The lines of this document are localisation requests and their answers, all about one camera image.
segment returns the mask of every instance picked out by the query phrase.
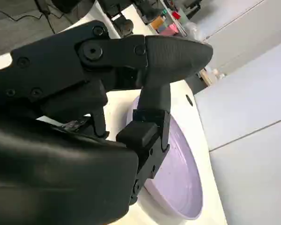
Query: orange object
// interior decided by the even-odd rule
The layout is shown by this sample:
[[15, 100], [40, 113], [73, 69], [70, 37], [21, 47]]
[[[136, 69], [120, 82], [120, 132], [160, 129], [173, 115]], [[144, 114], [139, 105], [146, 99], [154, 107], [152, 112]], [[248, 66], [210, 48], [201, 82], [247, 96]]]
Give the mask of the orange object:
[[153, 27], [153, 29], [157, 30], [158, 27], [163, 24], [163, 22], [163, 18], [159, 16], [151, 23], [151, 26]]

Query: gray floor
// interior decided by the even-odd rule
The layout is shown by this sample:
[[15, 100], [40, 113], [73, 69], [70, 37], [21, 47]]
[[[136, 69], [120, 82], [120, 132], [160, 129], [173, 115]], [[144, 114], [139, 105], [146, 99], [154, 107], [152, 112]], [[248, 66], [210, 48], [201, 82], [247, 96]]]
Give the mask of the gray floor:
[[[19, 18], [22, 15], [40, 16], [34, 0], [0, 0], [0, 10], [8, 13], [13, 18]], [[61, 15], [57, 10], [50, 10], [57, 16]], [[77, 13], [73, 11], [67, 17], [75, 21], [77, 20]], [[57, 19], [51, 15], [49, 18], [56, 32], [64, 30], [71, 25], [64, 17]], [[0, 13], [0, 55], [50, 35], [52, 35], [52, 31], [44, 16], [40, 20], [24, 18], [18, 22], [14, 22]]]

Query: black mechanical part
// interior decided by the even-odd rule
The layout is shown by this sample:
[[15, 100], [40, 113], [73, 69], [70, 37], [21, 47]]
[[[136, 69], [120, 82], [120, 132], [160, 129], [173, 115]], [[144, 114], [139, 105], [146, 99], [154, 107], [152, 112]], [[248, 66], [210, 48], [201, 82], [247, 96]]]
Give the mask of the black mechanical part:
[[51, 0], [52, 3], [63, 13], [69, 13], [82, 0]]
[[123, 15], [113, 21], [113, 25], [122, 38], [133, 34], [133, 22]]
[[196, 74], [211, 60], [213, 49], [196, 41], [166, 36], [146, 36], [147, 86], [183, 80]]
[[73, 120], [62, 126], [67, 131], [95, 136], [106, 139], [109, 132], [106, 131], [105, 116], [102, 109], [92, 111], [90, 116], [83, 116], [81, 119]]
[[[138, 109], [133, 111], [133, 121], [121, 130], [116, 140], [136, 152], [139, 158], [137, 176], [130, 204], [134, 204], [137, 195], [146, 180], [153, 179], [167, 155], [170, 130], [170, 98], [167, 103], [163, 96], [170, 97], [170, 85], [158, 88], [144, 88], [141, 91]], [[148, 105], [148, 96], [156, 105]]]
[[153, 22], [163, 11], [162, 9], [152, 7], [149, 0], [134, 0], [133, 3], [142, 14], [141, 18], [145, 24]]
[[[98, 21], [12, 51], [12, 64], [0, 70], [0, 224], [124, 216], [169, 150], [169, 83], [195, 74], [211, 55], [208, 45], [172, 37], [110, 40]], [[133, 121], [116, 137], [125, 145], [104, 140], [106, 93], [140, 88]], [[34, 121], [42, 115], [75, 122]]]
[[0, 114], [0, 225], [99, 225], [128, 212], [138, 167], [115, 142]]

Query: red item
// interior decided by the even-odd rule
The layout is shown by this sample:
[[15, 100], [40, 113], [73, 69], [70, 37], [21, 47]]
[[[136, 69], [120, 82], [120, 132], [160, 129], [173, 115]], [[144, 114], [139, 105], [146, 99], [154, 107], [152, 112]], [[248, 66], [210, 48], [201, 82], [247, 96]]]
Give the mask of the red item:
[[172, 12], [172, 15], [173, 15], [173, 17], [176, 19], [176, 20], [178, 20], [178, 19], [180, 19], [180, 15], [178, 14], [178, 12]]

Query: screw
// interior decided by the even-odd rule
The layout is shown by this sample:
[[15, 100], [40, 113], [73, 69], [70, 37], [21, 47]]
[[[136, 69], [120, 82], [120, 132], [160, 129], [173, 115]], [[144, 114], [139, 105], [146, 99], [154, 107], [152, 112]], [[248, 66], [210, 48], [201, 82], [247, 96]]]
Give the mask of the screw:
[[31, 96], [34, 98], [39, 98], [43, 94], [42, 90], [39, 88], [34, 88], [31, 91]]
[[94, 27], [93, 28], [93, 34], [95, 36], [98, 36], [98, 37], [103, 35], [104, 34], [104, 28], [103, 27], [99, 27], [99, 26]]
[[138, 45], [134, 48], [134, 52], [137, 55], [144, 55], [146, 53], [146, 49], [144, 45]]
[[19, 66], [20, 68], [26, 68], [26, 67], [29, 67], [30, 61], [29, 61], [29, 59], [26, 58], [26, 57], [20, 57], [20, 58], [18, 59], [17, 64], [18, 64], [18, 66]]
[[7, 95], [8, 97], [13, 97], [13, 96], [15, 96], [15, 90], [14, 90], [14, 89], [7, 89], [7, 90], [6, 90], [6, 95]]
[[85, 57], [90, 61], [96, 61], [103, 55], [103, 49], [96, 44], [85, 45], [83, 48]]

